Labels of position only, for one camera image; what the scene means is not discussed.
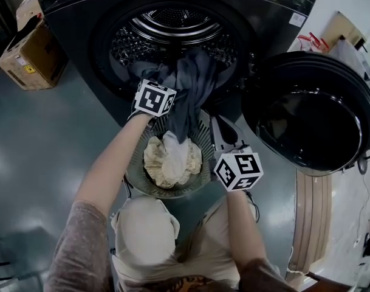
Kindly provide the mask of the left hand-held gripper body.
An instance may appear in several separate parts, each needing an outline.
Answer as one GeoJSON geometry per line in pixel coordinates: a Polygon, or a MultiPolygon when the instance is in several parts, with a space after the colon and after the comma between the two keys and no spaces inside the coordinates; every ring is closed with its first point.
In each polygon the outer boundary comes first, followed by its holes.
{"type": "Polygon", "coordinates": [[[162,117],[169,113],[177,92],[147,79],[140,81],[128,120],[138,113],[162,117]]]}

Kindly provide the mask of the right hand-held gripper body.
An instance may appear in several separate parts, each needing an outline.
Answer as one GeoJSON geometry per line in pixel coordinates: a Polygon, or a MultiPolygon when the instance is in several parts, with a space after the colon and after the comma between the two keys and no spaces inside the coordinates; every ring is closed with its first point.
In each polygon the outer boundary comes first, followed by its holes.
{"type": "Polygon", "coordinates": [[[228,192],[251,189],[263,176],[259,154],[253,152],[243,131],[227,118],[210,118],[214,158],[211,174],[228,192]]]}

